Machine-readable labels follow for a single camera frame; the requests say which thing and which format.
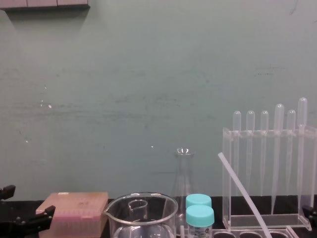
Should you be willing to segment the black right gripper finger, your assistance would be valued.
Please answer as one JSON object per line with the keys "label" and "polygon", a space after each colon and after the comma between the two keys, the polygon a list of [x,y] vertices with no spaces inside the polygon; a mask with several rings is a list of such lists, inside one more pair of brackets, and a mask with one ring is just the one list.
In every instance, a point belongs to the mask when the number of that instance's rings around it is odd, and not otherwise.
{"label": "black right gripper finger", "polygon": [[305,218],[307,218],[310,223],[317,222],[317,211],[313,207],[304,205],[302,206],[302,210]]}

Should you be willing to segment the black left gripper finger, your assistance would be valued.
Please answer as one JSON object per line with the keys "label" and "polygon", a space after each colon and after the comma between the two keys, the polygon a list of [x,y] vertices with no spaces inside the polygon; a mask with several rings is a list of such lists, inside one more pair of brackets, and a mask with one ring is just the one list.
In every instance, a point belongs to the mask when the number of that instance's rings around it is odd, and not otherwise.
{"label": "black left gripper finger", "polygon": [[28,236],[49,230],[53,221],[55,206],[47,207],[44,212],[34,215],[30,219],[16,216],[14,219],[0,222],[1,236]]}
{"label": "black left gripper finger", "polygon": [[15,193],[16,186],[8,185],[0,189],[0,200],[12,198]]}

